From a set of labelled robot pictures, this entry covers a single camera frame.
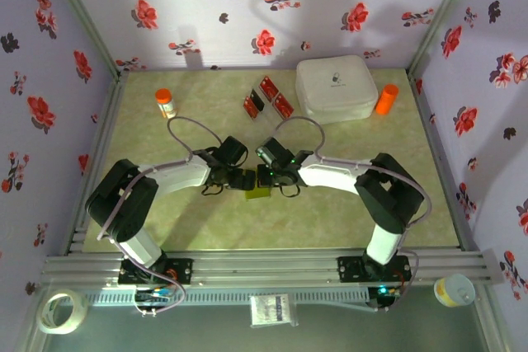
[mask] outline floral wallpaper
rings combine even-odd
[[[489,264],[517,350],[528,345],[528,8],[522,0],[458,0],[418,65],[457,186],[460,211]]]
[[[62,254],[111,74],[66,0],[0,7],[0,350],[10,351],[45,257]]]
[[[294,68],[344,54],[372,68],[406,68],[441,0],[82,2],[124,70],[131,59],[148,69]],[[448,36],[447,54],[460,39],[456,26]]]

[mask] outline tape roll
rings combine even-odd
[[[61,298],[70,298],[72,312],[62,324],[55,323],[54,314]],[[69,289],[59,289],[51,292],[42,300],[36,313],[39,329],[46,334],[68,334],[83,323],[88,312],[88,300],[79,293]]]

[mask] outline floor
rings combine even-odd
[[[373,69],[371,74],[379,90],[388,83],[399,86],[394,108],[386,116],[374,113],[364,120],[324,125],[327,143],[322,153],[347,159],[370,159],[378,153],[393,155],[433,201],[432,216],[412,229],[405,245],[459,245],[405,71]],[[232,134],[246,144],[250,156],[245,167],[255,167],[259,159],[254,149],[280,119],[271,112],[252,121],[242,102],[265,75],[290,101],[294,115],[300,115],[292,70],[131,73],[104,173],[121,158],[136,164],[155,164],[186,156],[186,151],[168,134],[156,106],[153,94],[161,87],[172,91],[179,115],[203,122],[221,138]],[[172,124],[175,134],[193,149],[215,142],[193,124],[182,120]],[[314,149],[319,135],[313,126],[294,121],[285,126],[278,139],[296,153]],[[200,191],[201,188],[180,190],[153,203],[145,227],[163,249],[363,247],[374,228],[361,199],[340,190],[311,187],[294,199],[273,190],[271,198],[252,201],[246,201],[241,191],[208,197],[200,195]],[[99,229],[92,221],[84,251],[115,250],[108,242],[96,241]]]

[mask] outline small orange container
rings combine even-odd
[[[387,84],[381,95],[379,96],[378,104],[376,105],[376,113],[379,115],[387,115],[390,112],[393,103],[398,96],[399,89],[394,84]]]
[[[156,91],[156,101],[158,102],[158,107],[162,111],[163,117],[172,118],[175,117],[176,107],[172,101],[172,94],[167,88],[161,88]]]

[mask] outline white lid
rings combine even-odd
[[[312,110],[349,109],[378,100],[378,89],[357,55],[307,59],[297,65],[297,87]]]

